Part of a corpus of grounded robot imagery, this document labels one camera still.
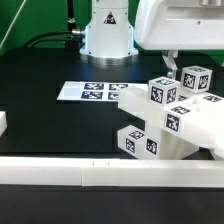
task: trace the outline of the white plastic part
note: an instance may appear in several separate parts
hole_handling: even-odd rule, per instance
[[[224,163],[0,157],[0,184],[223,188]]]
[[[0,184],[82,184],[83,160],[0,157]]]
[[[143,135],[135,139],[132,134],[136,132]],[[119,130],[118,147],[141,160],[180,160],[199,150],[197,146],[147,123],[145,132],[132,125]]]
[[[200,0],[140,0],[135,40],[148,50],[224,49],[223,7]]]
[[[82,186],[119,186],[119,159],[89,160],[82,166]]]
[[[180,95],[188,98],[187,100],[162,107],[148,100],[147,91],[129,87],[120,90],[118,107],[145,120],[151,126],[151,130],[148,128],[146,133],[149,137],[155,135],[156,129],[161,130],[157,133],[159,137],[157,143],[164,144],[160,150],[172,151],[172,147],[177,146],[178,139],[181,138],[193,145],[214,149],[217,156],[224,158],[224,119],[221,116],[224,113],[224,99],[207,92],[186,93],[180,90]],[[167,138],[162,130],[169,132],[170,136],[177,137],[173,139],[173,144],[165,145]],[[160,152],[160,154],[165,155],[164,159],[176,159],[177,155],[174,153],[172,158],[169,153]]]
[[[0,136],[7,128],[5,112],[0,111]]]
[[[81,55],[102,61],[137,55],[133,27],[128,22],[128,0],[93,0],[92,5],[92,20],[86,27]]]

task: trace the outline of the white cube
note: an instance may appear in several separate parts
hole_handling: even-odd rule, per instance
[[[149,101],[167,106],[178,101],[180,82],[166,77],[149,81]]]
[[[209,90],[212,70],[199,66],[183,68],[181,87],[193,92],[200,93]]]
[[[118,131],[118,147],[138,159],[144,143],[145,133],[132,125]]]

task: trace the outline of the white block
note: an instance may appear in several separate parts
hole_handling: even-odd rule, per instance
[[[211,155],[212,155],[214,160],[216,160],[216,161],[223,161],[224,160],[224,158],[217,156],[213,149],[210,149],[209,151],[210,151],[210,153],[211,153]]]
[[[197,107],[178,104],[166,111],[164,130],[200,147],[214,148],[216,123],[212,114],[208,116],[198,111]]]
[[[149,81],[149,101],[167,106],[178,101],[180,82],[160,77]]]
[[[198,146],[158,128],[154,123],[146,122],[145,134],[146,138],[153,139],[158,145],[156,157],[153,159],[180,160],[199,150]]]
[[[119,91],[118,108],[145,120],[147,91],[136,87],[128,87]]]
[[[118,147],[134,156],[143,159],[145,145],[145,133],[130,125],[118,131]]]
[[[196,98],[196,103],[200,105],[201,108],[213,113],[214,116],[219,116],[222,119],[224,113],[224,98],[207,93],[204,96]]]
[[[122,160],[122,187],[224,187],[221,161]]]
[[[212,70],[199,66],[183,68],[181,76],[181,87],[186,90],[199,93],[209,90]]]
[[[178,105],[182,104],[183,106],[188,106],[191,104],[197,104],[198,99],[201,99],[203,97],[206,97],[208,95],[207,92],[201,92],[201,93],[193,93],[189,92],[184,88],[180,88],[179,97],[178,97]]]
[[[81,186],[82,160],[0,157],[0,184]]]
[[[119,159],[89,160],[82,166],[82,186],[119,186]]]
[[[7,128],[5,112],[0,111],[0,136]]]

